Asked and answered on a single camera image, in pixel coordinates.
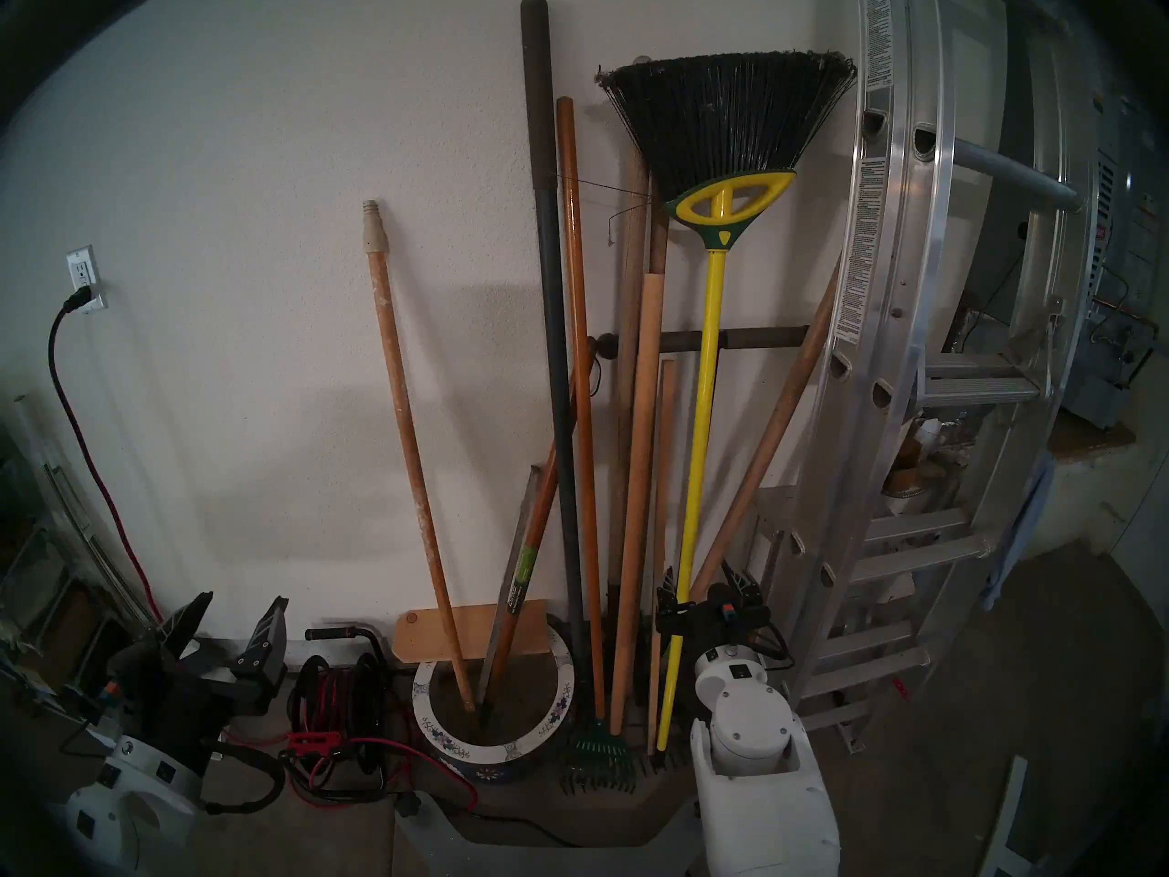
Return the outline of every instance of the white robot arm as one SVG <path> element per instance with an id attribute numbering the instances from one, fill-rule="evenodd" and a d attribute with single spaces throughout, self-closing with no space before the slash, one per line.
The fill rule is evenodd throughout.
<path id="1" fill-rule="evenodd" d="M 836 875 L 841 837 L 808 733 L 767 684 L 758 650 L 773 649 L 748 638 L 770 628 L 769 612 L 754 580 L 724 571 L 728 583 L 701 603 L 663 594 L 658 615 L 663 634 L 686 638 L 694 693 L 710 711 L 690 732 L 707 866 L 713 877 Z M 787 655 L 782 638 L 774 650 Z"/>

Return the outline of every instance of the handle grip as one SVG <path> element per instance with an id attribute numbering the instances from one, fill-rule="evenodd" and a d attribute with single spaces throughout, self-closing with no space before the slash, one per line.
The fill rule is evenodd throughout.
<path id="1" fill-rule="evenodd" d="M 338 628 L 306 628 L 304 630 L 305 641 L 330 641 L 332 638 L 357 637 L 357 626 L 340 626 Z"/>
<path id="2" fill-rule="evenodd" d="M 548 42 L 548 1 L 519 4 L 524 44 L 524 90 L 527 96 L 527 138 L 532 153 L 532 187 L 556 189 L 556 130 L 552 112 L 552 46 Z"/>

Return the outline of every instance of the wooden stick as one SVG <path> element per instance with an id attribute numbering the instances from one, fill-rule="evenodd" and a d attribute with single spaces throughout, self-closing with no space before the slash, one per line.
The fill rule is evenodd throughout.
<path id="1" fill-rule="evenodd" d="M 662 361 L 658 374 L 658 463 L 653 488 L 653 562 L 650 572 L 650 699 L 645 747 L 657 740 L 658 682 L 662 674 L 662 635 L 657 630 L 657 589 L 669 565 L 665 558 L 665 525 L 669 516 L 670 461 L 673 457 L 673 414 L 678 391 L 678 365 L 672 358 Z"/>
<path id="2" fill-rule="evenodd" d="M 402 455 L 406 457 L 406 472 L 410 478 L 410 492 L 414 493 L 414 507 L 419 513 L 419 530 L 422 532 L 422 546 L 427 553 L 427 565 L 430 567 L 430 583 L 434 585 L 435 600 L 438 601 L 438 613 L 442 616 L 442 630 L 447 635 L 450 649 L 450 664 L 455 670 L 458 693 L 463 698 L 463 707 L 475 712 L 475 695 L 471 681 L 466 677 L 466 661 L 458 645 L 458 631 L 455 630 L 455 614 L 450 609 L 450 595 L 447 593 L 447 576 L 438 558 L 438 538 L 435 534 L 435 523 L 430 515 L 430 499 L 427 497 L 427 481 L 422 474 L 422 456 L 419 454 L 419 440 L 414 434 L 414 416 L 410 414 L 410 396 L 406 391 L 406 370 L 402 366 L 402 347 L 397 343 L 397 323 L 394 319 L 394 298 L 389 291 L 389 270 L 386 267 L 386 253 L 389 243 L 386 229 L 381 225 L 378 202 L 365 202 L 365 249 L 369 260 L 369 278 L 373 282 L 373 302 L 378 311 L 378 326 L 381 329 L 381 347 L 386 353 L 386 371 L 389 373 L 389 388 L 394 394 L 394 415 L 397 417 L 397 434 L 402 438 Z"/>
<path id="3" fill-rule="evenodd" d="M 649 516 L 650 469 L 653 464 L 658 340 L 662 336 L 662 296 L 665 292 L 665 249 L 669 234 L 670 217 L 655 193 L 650 269 L 642 281 L 642 323 L 637 337 L 634 429 L 629 448 L 629 491 L 625 503 L 625 545 L 621 557 L 617 649 L 613 661 L 613 713 L 609 718 L 609 732 L 613 736 L 621 734 L 624 723 L 625 695 L 634 671 L 634 643 L 637 638 L 637 619 L 642 606 L 645 519 Z"/>
<path id="4" fill-rule="evenodd" d="M 588 315 L 584 310 L 584 254 L 581 247 L 580 184 L 576 180 L 576 120 L 572 97 L 556 101 L 560 186 L 565 202 L 565 255 L 568 260 L 568 303 L 573 322 L 573 372 L 576 387 L 576 491 L 588 593 L 589 649 L 593 657 L 593 707 L 604 719 L 604 648 L 601 636 L 601 560 L 596 545 L 596 482 L 593 475 L 593 403 L 588 380 Z"/>
<path id="5" fill-rule="evenodd" d="M 706 589 L 714 580 L 714 575 L 718 574 L 722 558 L 742 525 L 742 519 L 755 498 L 755 491 L 763 482 L 763 476 L 767 474 L 772 460 L 775 458 L 775 450 L 780 448 L 783 434 L 787 433 L 788 424 L 791 423 L 791 415 L 795 414 L 796 406 L 800 405 L 800 396 L 803 395 L 803 391 L 811 379 L 816 359 L 819 358 L 821 348 L 824 347 L 824 340 L 828 338 L 828 327 L 832 322 L 832 305 L 836 301 L 836 281 L 839 276 L 841 260 L 837 258 L 832 278 L 824 290 L 824 297 L 819 299 L 819 306 L 816 308 L 816 315 L 811 318 L 811 326 L 808 327 L 808 334 L 804 336 L 803 345 L 800 346 L 800 353 L 796 355 L 791 370 L 788 371 L 783 388 L 780 391 L 780 398 L 775 400 L 775 409 L 767 422 L 767 429 L 763 430 L 759 446 L 755 447 L 755 454 L 750 458 L 750 464 L 747 465 L 742 483 L 739 484 L 739 491 L 734 495 L 726 518 L 722 519 L 722 526 L 706 553 L 706 560 L 698 572 L 698 578 L 691 585 L 691 596 L 694 600 L 701 600 L 706 596 Z"/>
<path id="6" fill-rule="evenodd" d="M 487 650 L 483 655 L 483 668 L 479 670 L 479 682 L 475 686 L 475 699 L 483 705 L 487 697 L 487 685 L 491 682 L 491 670 L 496 665 L 496 654 L 499 651 L 499 634 L 504 622 L 507 620 L 507 600 L 512 592 L 512 575 L 519 562 L 519 554 L 524 550 L 524 534 L 527 533 L 527 523 L 532 518 L 532 506 L 535 504 L 535 495 L 540 490 L 540 481 L 544 472 L 540 465 L 534 464 L 527 472 L 527 485 L 524 488 L 524 498 L 519 504 L 519 518 L 516 522 L 516 533 L 512 534 L 511 551 L 507 553 L 507 568 L 504 569 L 504 579 L 499 585 L 499 598 L 496 600 L 496 614 L 491 620 L 491 636 L 487 638 Z M 485 718 L 485 706 L 479 707 L 479 716 Z"/>
<path id="7" fill-rule="evenodd" d="M 638 57 L 638 62 L 649 61 Z M 650 189 L 649 171 L 642 153 L 635 144 L 630 144 L 627 160 L 629 178 L 625 188 L 628 208 L 625 212 L 624 255 L 621 268 L 621 283 L 617 294 L 617 366 L 616 366 L 616 408 L 617 408 L 617 453 L 613 469 L 609 496 L 609 559 L 607 578 L 609 582 L 608 615 L 609 626 L 616 626 L 617 602 L 621 585 L 621 554 L 625 540 L 625 517 L 621 510 L 625 507 L 629 490 L 629 441 L 634 420 L 634 374 L 637 362 L 637 322 L 642 308 L 642 276 L 645 272 L 645 206 L 644 196 Z"/>
<path id="8" fill-rule="evenodd" d="M 593 370 L 593 358 L 596 355 L 596 340 L 588 340 L 588 370 Z M 569 381 L 568 387 L 568 410 L 570 420 L 576 421 L 576 381 Z M 548 447 L 548 458 L 544 463 L 544 474 L 540 478 L 540 489 L 532 504 L 532 517 L 527 520 L 527 531 L 524 533 L 524 546 L 516 562 L 516 571 L 512 573 L 511 587 L 507 592 L 507 606 L 504 610 L 504 620 L 499 628 L 499 644 L 496 649 L 496 658 L 491 667 L 491 675 L 487 681 L 487 690 L 484 695 L 484 706 L 494 703 L 499 695 L 499 686 L 503 684 L 504 672 L 507 670 L 507 660 L 511 656 L 512 641 L 516 637 L 516 626 L 519 622 L 520 610 L 524 608 L 524 599 L 527 596 L 527 586 L 532 580 L 532 571 L 535 568 L 535 558 L 540 552 L 540 544 L 544 543 L 544 532 L 548 526 L 548 516 L 552 513 L 552 502 L 556 498 L 556 488 L 560 485 L 560 471 L 556 468 L 556 442 L 552 441 Z"/>

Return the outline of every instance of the paint-stained wooden handle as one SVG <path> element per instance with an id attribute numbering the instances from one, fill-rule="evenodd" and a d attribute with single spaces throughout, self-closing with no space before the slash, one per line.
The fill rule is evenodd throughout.
<path id="1" fill-rule="evenodd" d="M 596 340 L 588 340 L 587 367 L 593 370 L 593 359 L 596 357 Z M 569 381 L 568 409 L 576 420 L 576 380 Z M 504 620 L 499 628 L 499 643 L 496 649 L 496 658 L 491 667 L 491 676 L 487 679 L 487 690 L 484 695 L 484 705 L 494 703 L 499 695 L 499 686 L 503 684 L 504 672 L 507 670 L 507 660 L 511 655 L 511 644 L 516 637 L 516 623 L 519 621 L 520 612 L 524 608 L 524 599 L 527 595 L 528 581 L 535 568 L 535 558 L 540 552 L 540 544 L 544 543 L 544 532 L 548 527 L 548 516 L 552 515 L 552 503 L 556 498 L 556 488 L 560 485 L 560 475 L 556 469 L 556 443 L 548 447 L 548 458 L 544 463 L 544 472 L 540 477 L 540 486 L 532 504 L 532 517 L 527 520 L 527 531 L 524 533 L 524 546 L 520 550 L 519 560 L 516 564 L 516 572 L 512 574 L 512 586 L 510 600 L 504 609 Z"/>
<path id="2" fill-rule="evenodd" d="M 458 683 L 458 693 L 463 698 L 463 707 L 475 711 L 475 695 L 471 681 L 466 676 L 466 661 L 458 644 L 458 631 L 455 628 L 455 615 L 450 608 L 450 594 L 447 593 L 447 576 L 442 571 L 442 559 L 438 557 L 438 537 L 435 534 L 435 523 L 430 515 L 430 499 L 427 496 L 427 481 L 422 474 L 422 456 L 419 454 L 419 440 L 414 433 L 414 415 L 410 413 L 410 396 L 406 388 L 406 370 L 402 366 L 402 347 L 397 341 L 397 322 L 394 319 L 394 298 L 389 291 L 389 270 L 386 267 L 386 228 L 381 223 L 381 214 L 376 201 L 365 202 L 365 249 L 369 260 L 369 279 L 373 283 L 373 302 L 378 312 L 378 326 L 381 330 L 381 347 L 386 354 L 386 371 L 389 374 L 389 388 L 394 395 L 394 416 L 397 419 L 397 434 L 402 440 L 402 455 L 406 458 L 406 472 L 410 479 L 410 492 L 414 493 L 414 507 L 419 515 L 419 530 L 422 532 L 422 546 L 427 553 L 427 566 L 430 568 L 430 583 L 435 589 L 438 613 L 442 616 L 442 629 L 447 636 L 451 668 Z"/>
<path id="3" fill-rule="evenodd" d="M 750 464 L 747 465 L 747 470 L 742 476 L 739 491 L 734 495 L 734 500 L 727 510 L 726 518 L 722 519 L 722 526 L 719 529 L 719 533 L 714 537 L 714 543 L 711 544 L 711 548 L 706 553 L 706 560 L 698 572 L 698 578 L 690 586 L 690 596 L 692 600 L 701 600 L 706 596 L 707 588 L 722 566 L 722 558 L 726 555 L 731 541 L 734 540 L 734 536 L 742 525 L 742 519 L 750 509 L 750 503 L 755 498 L 755 491 L 763 483 L 763 476 L 767 474 L 772 460 L 775 458 L 775 450 L 780 448 L 780 442 L 788 431 L 788 424 L 791 423 L 791 415 L 795 414 L 796 406 L 800 405 L 800 396 L 803 395 L 804 389 L 808 387 L 811 372 L 816 367 L 816 360 L 819 358 L 819 352 L 824 347 L 824 340 L 828 338 L 828 327 L 832 322 L 832 304 L 836 301 L 836 281 L 839 278 L 839 275 L 841 260 L 837 258 L 832 278 L 824 290 L 824 297 L 819 299 L 819 306 L 816 308 L 816 315 L 811 318 L 811 325 L 808 327 L 808 333 L 800 346 L 800 353 L 796 355 L 796 360 L 791 365 L 791 370 L 788 371 L 787 379 L 783 381 L 780 398 L 775 400 L 775 408 L 767 422 L 763 435 L 759 440 L 755 454 L 750 457 Z"/>

